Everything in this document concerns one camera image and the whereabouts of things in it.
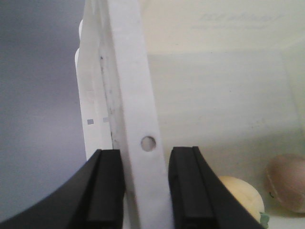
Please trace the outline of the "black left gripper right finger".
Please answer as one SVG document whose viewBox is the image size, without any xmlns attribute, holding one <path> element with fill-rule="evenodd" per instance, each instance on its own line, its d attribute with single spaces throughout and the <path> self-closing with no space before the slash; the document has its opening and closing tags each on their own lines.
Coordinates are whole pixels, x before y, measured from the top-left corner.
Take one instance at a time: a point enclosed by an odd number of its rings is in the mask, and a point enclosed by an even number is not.
<svg viewBox="0 0 305 229">
<path fill-rule="evenodd" d="M 176 229 L 261 229 L 210 168 L 198 147 L 172 149 L 168 180 Z"/>
</svg>

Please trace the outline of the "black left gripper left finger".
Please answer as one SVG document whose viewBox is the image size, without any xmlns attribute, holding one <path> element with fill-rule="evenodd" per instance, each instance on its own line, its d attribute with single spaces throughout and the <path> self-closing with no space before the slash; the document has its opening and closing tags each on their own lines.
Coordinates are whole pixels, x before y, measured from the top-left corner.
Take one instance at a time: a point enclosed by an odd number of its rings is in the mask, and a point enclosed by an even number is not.
<svg viewBox="0 0 305 229">
<path fill-rule="evenodd" d="M 119 150 L 96 150 L 61 187 L 2 222 L 2 229 L 121 229 L 125 182 Z"/>
</svg>

